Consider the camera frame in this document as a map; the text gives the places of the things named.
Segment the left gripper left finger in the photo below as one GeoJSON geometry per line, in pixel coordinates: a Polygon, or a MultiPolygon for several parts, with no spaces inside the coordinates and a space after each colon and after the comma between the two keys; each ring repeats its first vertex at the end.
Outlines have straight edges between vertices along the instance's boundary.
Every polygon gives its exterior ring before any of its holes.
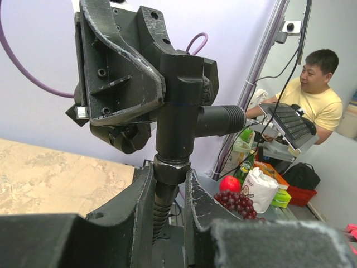
{"type": "Polygon", "coordinates": [[[2,267],[150,267],[153,167],[98,209],[1,216],[2,267]]]}

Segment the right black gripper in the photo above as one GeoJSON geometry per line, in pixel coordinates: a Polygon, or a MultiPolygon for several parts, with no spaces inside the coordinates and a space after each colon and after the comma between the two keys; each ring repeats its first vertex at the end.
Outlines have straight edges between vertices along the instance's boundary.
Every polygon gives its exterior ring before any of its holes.
{"type": "Polygon", "coordinates": [[[163,14],[109,1],[80,1],[75,12],[79,82],[66,114],[125,154],[145,147],[156,122],[159,154],[191,154],[199,109],[218,92],[214,60],[176,51],[163,14]]]}

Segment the black T-shaped fitting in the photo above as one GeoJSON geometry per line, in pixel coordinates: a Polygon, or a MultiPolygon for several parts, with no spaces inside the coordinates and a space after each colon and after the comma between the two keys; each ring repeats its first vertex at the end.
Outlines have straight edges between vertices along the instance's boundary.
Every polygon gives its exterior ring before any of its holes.
{"type": "Polygon", "coordinates": [[[223,136],[245,127],[245,113],[239,106],[204,105],[218,89],[216,62],[198,56],[164,54],[160,73],[165,78],[166,93],[157,116],[157,170],[188,168],[197,137],[223,136]]]}

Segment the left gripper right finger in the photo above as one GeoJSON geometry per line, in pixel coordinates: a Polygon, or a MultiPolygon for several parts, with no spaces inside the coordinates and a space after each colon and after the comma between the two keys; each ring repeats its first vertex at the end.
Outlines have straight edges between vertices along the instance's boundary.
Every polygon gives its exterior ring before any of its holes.
{"type": "Polygon", "coordinates": [[[356,267],[346,238],[320,221],[241,220],[186,175],[187,267],[356,267]]]}

